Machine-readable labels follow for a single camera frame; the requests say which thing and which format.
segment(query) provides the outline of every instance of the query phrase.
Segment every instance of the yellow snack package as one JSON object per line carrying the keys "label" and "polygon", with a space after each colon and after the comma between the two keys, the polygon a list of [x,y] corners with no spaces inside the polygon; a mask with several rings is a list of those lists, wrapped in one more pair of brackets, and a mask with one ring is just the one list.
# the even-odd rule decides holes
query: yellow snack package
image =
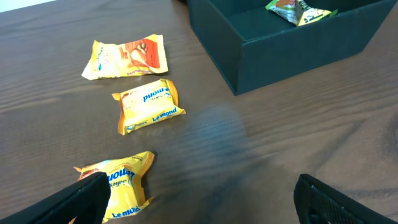
{"label": "yellow snack package", "polygon": [[108,175],[111,197],[106,207],[103,222],[112,218],[137,215],[146,208],[153,197],[145,201],[141,178],[152,164],[155,155],[149,151],[124,159],[113,159],[83,168],[74,167],[81,172],[79,180],[95,172]]}
{"label": "yellow snack package", "polygon": [[273,11],[296,26],[316,22],[337,14],[337,9],[333,12],[315,9],[308,6],[304,0],[272,0],[266,6],[266,9]]}
{"label": "yellow snack package", "polygon": [[120,104],[118,132],[122,135],[185,114],[185,110],[178,107],[178,93],[173,82],[164,78],[112,96]]}
{"label": "yellow snack package", "polygon": [[88,80],[164,73],[167,68],[163,35],[150,35],[126,44],[104,44],[94,40],[93,53],[83,77]]}

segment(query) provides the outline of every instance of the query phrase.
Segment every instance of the lemond wafer package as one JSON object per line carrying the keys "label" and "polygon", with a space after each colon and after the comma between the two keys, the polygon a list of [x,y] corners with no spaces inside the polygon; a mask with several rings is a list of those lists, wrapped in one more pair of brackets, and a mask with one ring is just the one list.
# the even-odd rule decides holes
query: lemond wafer package
{"label": "lemond wafer package", "polygon": [[137,215],[146,208],[153,198],[145,200],[141,178],[152,164],[155,155],[149,151],[124,159],[113,159],[83,168],[74,167],[81,172],[79,180],[95,172],[108,175],[111,196],[106,207],[103,222],[112,218]]}
{"label": "lemond wafer package", "polygon": [[178,107],[178,93],[173,82],[164,78],[112,96],[120,104],[118,132],[122,135],[185,114],[185,110]]}

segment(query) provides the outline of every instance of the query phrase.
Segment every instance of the brown table surface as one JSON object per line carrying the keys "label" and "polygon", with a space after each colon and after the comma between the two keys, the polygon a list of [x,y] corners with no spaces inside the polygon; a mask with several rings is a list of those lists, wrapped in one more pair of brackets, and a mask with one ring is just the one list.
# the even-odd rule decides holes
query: brown table surface
{"label": "brown table surface", "polygon": [[[3,12],[0,218],[74,183],[73,166],[153,151],[144,186],[155,200],[110,223],[298,223],[301,173],[398,220],[397,22],[395,7],[364,52],[234,96],[179,1],[69,0]],[[187,114],[122,136],[111,94],[159,76],[81,73],[94,40],[151,34],[164,35],[162,77]]]}

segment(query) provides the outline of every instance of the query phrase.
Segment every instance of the dark green box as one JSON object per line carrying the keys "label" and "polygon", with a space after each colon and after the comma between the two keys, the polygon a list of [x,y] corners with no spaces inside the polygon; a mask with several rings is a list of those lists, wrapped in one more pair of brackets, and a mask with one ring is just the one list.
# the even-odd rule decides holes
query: dark green box
{"label": "dark green box", "polygon": [[193,31],[235,95],[350,57],[397,0],[306,0],[338,15],[295,27],[270,0],[188,0]]}

